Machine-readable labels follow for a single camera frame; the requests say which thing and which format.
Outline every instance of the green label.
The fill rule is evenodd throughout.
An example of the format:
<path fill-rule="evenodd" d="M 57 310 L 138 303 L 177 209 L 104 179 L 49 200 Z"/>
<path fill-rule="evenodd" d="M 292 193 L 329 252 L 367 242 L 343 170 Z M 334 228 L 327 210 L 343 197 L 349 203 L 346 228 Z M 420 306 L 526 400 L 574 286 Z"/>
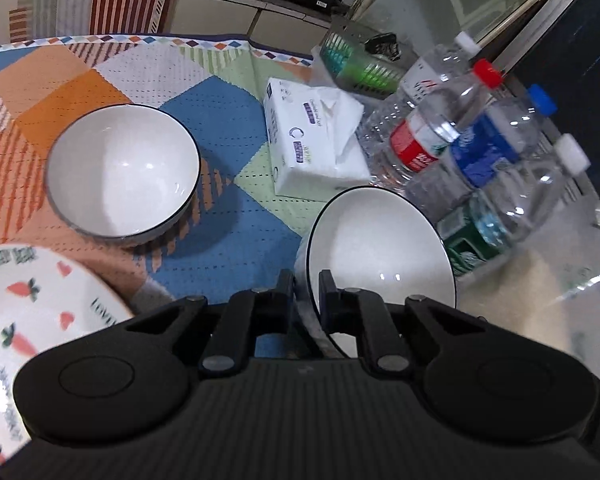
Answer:
<path fill-rule="evenodd" d="M 500 254 L 500 251 L 489 245 L 478 231 L 472 220 L 468 202 L 438 222 L 437 229 L 445 244 L 455 276 L 462 276 Z"/>

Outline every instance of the red bottle cap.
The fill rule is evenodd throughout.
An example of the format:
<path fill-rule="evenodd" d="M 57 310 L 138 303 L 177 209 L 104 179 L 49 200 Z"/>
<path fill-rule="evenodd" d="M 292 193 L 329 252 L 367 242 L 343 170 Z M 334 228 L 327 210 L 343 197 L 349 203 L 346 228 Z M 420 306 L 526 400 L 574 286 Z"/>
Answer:
<path fill-rule="evenodd" d="M 474 74 L 491 90 L 502 84 L 502 74 L 486 59 L 479 59 L 475 62 Z"/>

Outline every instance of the green plastic basket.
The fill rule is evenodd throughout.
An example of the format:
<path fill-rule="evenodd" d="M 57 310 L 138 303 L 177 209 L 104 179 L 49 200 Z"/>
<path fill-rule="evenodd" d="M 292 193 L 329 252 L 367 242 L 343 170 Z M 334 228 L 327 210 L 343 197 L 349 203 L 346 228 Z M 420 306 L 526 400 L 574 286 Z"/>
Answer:
<path fill-rule="evenodd" d="M 335 83 L 343 90 L 384 98 L 394 93 L 404 73 L 417 61 L 411 45 L 399 43 L 400 59 L 391 62 L 365 51 L 367 40 L 378 31 L 332 17 L 331 28 L 320 48 L 320 57 Z"/>

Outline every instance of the tissue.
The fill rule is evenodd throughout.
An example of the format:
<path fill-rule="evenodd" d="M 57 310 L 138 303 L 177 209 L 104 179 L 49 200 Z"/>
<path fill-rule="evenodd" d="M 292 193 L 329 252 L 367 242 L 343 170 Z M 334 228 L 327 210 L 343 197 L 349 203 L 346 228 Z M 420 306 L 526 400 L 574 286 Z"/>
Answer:
<path fill-rule="evenodd" d="M 264 109 L 276 195 L 326 202 L 369 183 L 354 134 L 363 105 L 348 93 L 270 78 Z"/>

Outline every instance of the bottle label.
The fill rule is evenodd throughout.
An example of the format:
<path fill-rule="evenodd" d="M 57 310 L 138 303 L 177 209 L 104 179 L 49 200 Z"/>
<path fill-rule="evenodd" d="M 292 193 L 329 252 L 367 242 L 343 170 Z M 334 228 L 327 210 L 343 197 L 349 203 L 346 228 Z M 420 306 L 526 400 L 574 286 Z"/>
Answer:
<path fill-rule="evenodd" d="M 427 94 L 433 92 L 440 83 L 440 76 L 422 58 L 402 76 L 400 84 L 407 95 L 418 104 Z"/>
<path fill-rule="evenodd" d="M 472 221 L 469 202 L 445 216 L 436 229 L 445 245 L 454 276 L 462 276 L 500 254 L 484 240 Z"/>
<path fill-rule="evenodd" d="M 437 161 L 447 146 L 417 110 L 398 124 L 389 141 L 402 163 L 415 173 Z"/>
<path fill-rule="evenodd" d="M 449 146 L 449 150 L 458 169 L 477 188 L 484 187 L 497 171 L 510 168 L 520 160 L 487 114 L 481 114 L 473 126 Z"/>

